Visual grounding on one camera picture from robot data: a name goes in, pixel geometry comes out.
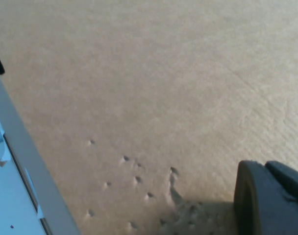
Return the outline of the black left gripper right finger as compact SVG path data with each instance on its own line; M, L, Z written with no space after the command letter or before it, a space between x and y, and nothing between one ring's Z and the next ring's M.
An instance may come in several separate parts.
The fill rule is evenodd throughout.
M298 201L298 171L278 161L267 161L267 170Z

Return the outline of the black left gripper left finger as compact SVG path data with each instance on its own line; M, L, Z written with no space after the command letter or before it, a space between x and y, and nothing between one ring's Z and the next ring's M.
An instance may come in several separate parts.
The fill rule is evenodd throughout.
M241 235L298 235L298 201L264 164L239 162L233 205Z

